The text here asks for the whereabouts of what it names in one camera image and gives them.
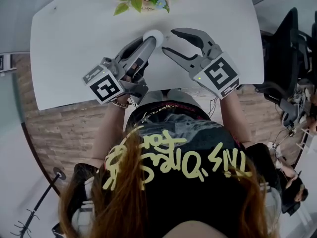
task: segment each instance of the woman's left arm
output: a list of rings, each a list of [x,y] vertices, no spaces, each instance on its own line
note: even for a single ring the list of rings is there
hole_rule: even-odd
[[[118,102],[126,104],[129,95],[117,99]],[[105,116],[95,136],[91,158],[104,160],[110,148],[122,137],[125,109],[113,103],[109,103]]]

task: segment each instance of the white marker cube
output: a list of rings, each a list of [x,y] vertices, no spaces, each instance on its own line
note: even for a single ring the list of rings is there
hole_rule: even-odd
[[[222,100],[240,85],[239,76],[237,66],[230,56],[223,52],[194,76],[193,80]]]
[[[83,81],[100,104],[108,103],[124,92],[113,74],[101,64],[88,72]]]

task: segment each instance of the black t-shirt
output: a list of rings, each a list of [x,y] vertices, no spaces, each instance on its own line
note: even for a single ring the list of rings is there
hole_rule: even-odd
[[[129,130],[141,137],[143,181],[147,199],[147,236],[161,238],[177,225],[196,220],[229,238],[237,237],[241,208],[247,191],[233,178],[230,166],[250,174],[246,159],[276,187],[277,174],[263,144],[246,150],[220,124],[196,106],[156,102],[135,110]],[[103,189],[115,186],[120,151],[125,139],[106,157]]]

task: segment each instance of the bracelet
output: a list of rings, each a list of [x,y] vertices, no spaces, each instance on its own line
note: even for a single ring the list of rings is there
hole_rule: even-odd
[[[123,109],[127,109],[132,103],[130,103],[129,101],[127,101],[127,104],[122,104],[120,102],[118,102],[117,100],[114,100],[114,101],[111,101],[112,104],[120,107],[120,108],[123,108]]]

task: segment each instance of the wooden floor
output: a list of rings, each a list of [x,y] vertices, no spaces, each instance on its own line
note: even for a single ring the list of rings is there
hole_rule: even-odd
[[[14,56],[14,63],[17,67],[19,93],[27,129],[49,175],[54,177],[54,167],[61,168],[67,175],[66,181],[57,184],[61,189],[71,178],[74,165],[89,160],[89,152],[106,105],[101,106],[97,101],[88,101],[39,111],[32,84],[29,55]],[[192,95],[202,109],[209,113],[210,106],[213,107],[210,100],[214,95],[199,87],[182,90]],[[254,142],[274,142],[279,132],[285,129],[281,126],[281,110],[275,109],[272,102],[267,101],[262,94],[256,93],[253,86],[243,87],[238,94]],[[133,109],[134,107],[128,109],[125,120]],[[222,123],[219,101],[211,119]],[[295,137],[287,137],[281,144],[282,154],[289,164],[293,164],[299,154],[299,148],[295,143],[301,141],[303,134],[299,128],[297,131]],[[280,133],[276,142],[280,142],[287,133],[287,130]]]

